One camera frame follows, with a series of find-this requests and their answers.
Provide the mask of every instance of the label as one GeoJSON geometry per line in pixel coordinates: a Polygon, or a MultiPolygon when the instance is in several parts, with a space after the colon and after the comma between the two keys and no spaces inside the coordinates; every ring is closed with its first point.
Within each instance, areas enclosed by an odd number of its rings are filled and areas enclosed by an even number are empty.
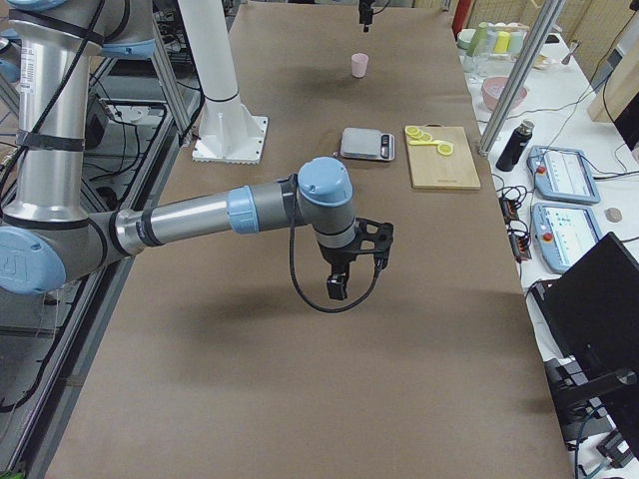
{"type": "Polygon", "coordinates": [[[23,48],[20,56],[20,88],[22,93],[36,93],[36,51],[23,48]]]}

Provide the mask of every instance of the green object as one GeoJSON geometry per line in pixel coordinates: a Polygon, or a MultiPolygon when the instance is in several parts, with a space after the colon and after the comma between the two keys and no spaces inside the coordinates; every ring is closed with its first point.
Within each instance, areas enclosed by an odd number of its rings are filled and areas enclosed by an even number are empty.
{"type": "Polygon", "coordinates": [[[488,33],[488,24],[486,22],[481,22],[477,25],[477,29],[475,30],[475,34],[472,36],[472,40],[470,40],[470,46],[468,50],[466,50],[466,56],[472,57],[475,54],[475,49],[481,40],[485,40],[488,33]]]}

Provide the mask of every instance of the cup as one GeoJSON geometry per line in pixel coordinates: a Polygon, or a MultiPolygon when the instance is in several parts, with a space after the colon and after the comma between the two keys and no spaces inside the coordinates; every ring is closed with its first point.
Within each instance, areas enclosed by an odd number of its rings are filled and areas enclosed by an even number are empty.
{"type": "Polygon", "coordinates": [[[365,53],[355,53],[350,57],[350,69],[356,78],[362,78],[366,74],[368,66],[368,55],[365,53]]]}

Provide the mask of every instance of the table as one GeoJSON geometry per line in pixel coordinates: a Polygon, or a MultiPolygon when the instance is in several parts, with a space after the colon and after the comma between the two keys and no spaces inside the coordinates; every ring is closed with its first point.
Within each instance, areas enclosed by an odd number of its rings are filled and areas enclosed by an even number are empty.
{"type": "MultiPolygon", "coordinates": [[[[269,181],[331,154],[346,126],[401,138],[443,123],[479,138],[448,18],[250,3],[232,31],[243,99],[268,114],[257,167],[184,155],[162,202],[269,181]],[[349,56],[370,56],[365,78],[349,56]]],[[[476,158],[483,184],[487,164],[476,158]]],[[[294,294],[287,232],[169,244],[133,267],[48,477],[570,476],[492,186],[419,192],[405,146],[346,162],[360,216],[395,224],[390,264],[357,309],[294,294]]],[[[298,276],[328,273],[300,231],[298,276]]],[[[361,259],[350,294],[368,284],[361,259]]]]}
{"type": "MultiPolygon", "coordinates": [[[[535,130],[529,146],[548,145],[554,140],[552,146],[583,150],[589,161],[602,172],[621,172],[622,165],[628,171],[639,170],[639,164],[625,146],[615,127],[611,123],[594,123],[590,120],[586,110],[595,95],[574,59],[568,65],[559,63],[567,53],[568,48],[563,40],[558,44],[546,44],[542,48],[541,54],[555,62],[544,69],[533,69],[530,72],[525,83],[529,90],[526,100],[521,106],[512,110],[488,155],[487,160],[492,171],[499,176],[494,179],[497,189],[503,187],[502,181],[504,181],[507,186],[522,185],[532,190],[532,177],[525,166],[529,148],[524,152],[519,165],[512,172],[504,173],[494,167],[510,133],[522,119],[530,119],[535,123],[535,130]],[[583,101],[578,105],[560,111],[532,112],[538,109],[559,109],[580,98],[583,101]]],[[[483,70],[489,76],[508,75],[511,67],[512,63],[503,61],[503,57],[501,60],[499,57],[493,57],[483,66],[483,70]]],[[[474,74],[466,74],[466,81],[468,91],[472,96],[473,109],[479,129],[483,131],[485,122],[490,118],[490,111],[483,104],[481,98],[481,82],[483,80],[474,74]]],[[[615,232],[622,240],[637,237],[639,235],[639,211],[636,206],[639,205],[639,177],[598,182],[597,188],[602,201],[591,208],[602,232],[604,234],[615,232]],[[620,223],[613,224],[606,219],[605,211],[611,207],[622,211],[623,220],[620,223]]],[[[535,193],[534,198],[528,198],[524,202],[524,208],[519,211],[520,217],[528,224],[530,220],[529,205],[540,201],[546,202],[535,193]]],[[[636,258],[639,258],[639,241],[627,243],[626,246],[636,258]]],[[[521,269],[520,278],[524,290],[528,290],[539,279],[559,277],[558,274],[552,273],[544,263],[541,258],[541,250],[536,242],[531,246],[531,252],[532,260],[524,262],[521,269]]],[[[527,305],[543,359],[561,357],[562,354],[532,295],[527,298],[527,305]]],[[[594,470],[601,461],[601,455],[596,451],[595,445],[604,437],[605,435],[593,436],[580,450],[579,462],[584,465],[587,471],[594,470]]],[[[633,460],[626,468],[609,472],[608,475],[624,478],[639,477],[639,461],[633,460]]]]}

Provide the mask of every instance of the pink bowl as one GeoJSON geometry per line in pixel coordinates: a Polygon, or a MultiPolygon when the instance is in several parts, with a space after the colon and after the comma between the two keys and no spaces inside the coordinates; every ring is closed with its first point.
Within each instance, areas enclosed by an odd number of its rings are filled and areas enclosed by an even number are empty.
{"type": "MultiPolygon", "coordinates": [[[[503,88],[506,86],[507,81],[508,77],[490,77],[483,81],[483,84],[481,85],[481,96],[483,98],[483,103],[486,104],[486,107],[488,107],[488,110],[491,112],[497,106],[499,96],[501,95],[501,92],[503,92],[503,88]]],[[[517,108],[521,105],[521,102],[524,101],[526,95],[528,95],[528,90],[525,87],[521,87],[510,109],[512,110],[513,108],[517,108]]]]}

